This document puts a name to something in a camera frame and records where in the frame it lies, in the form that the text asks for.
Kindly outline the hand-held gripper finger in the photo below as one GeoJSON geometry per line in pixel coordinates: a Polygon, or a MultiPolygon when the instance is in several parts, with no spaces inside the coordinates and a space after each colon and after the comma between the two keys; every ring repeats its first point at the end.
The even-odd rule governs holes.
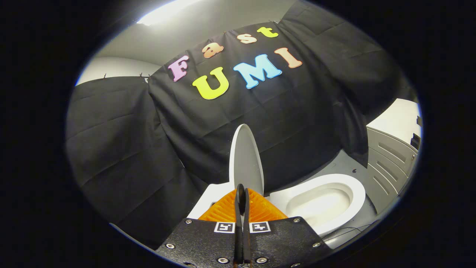
{"type": "Polygon", "coordinates": [[[245,189],[244,261],[251,268],[305,268],[331,255],[331,248],[302,217],[251,222],[260,202],[245,189]]]}
{"type": "Polygon", "coordinates": [[[242,206],[239,184],[200,216],[179,222],[156,253],[180,266],[235,267],[242,262],[242,206]]]}

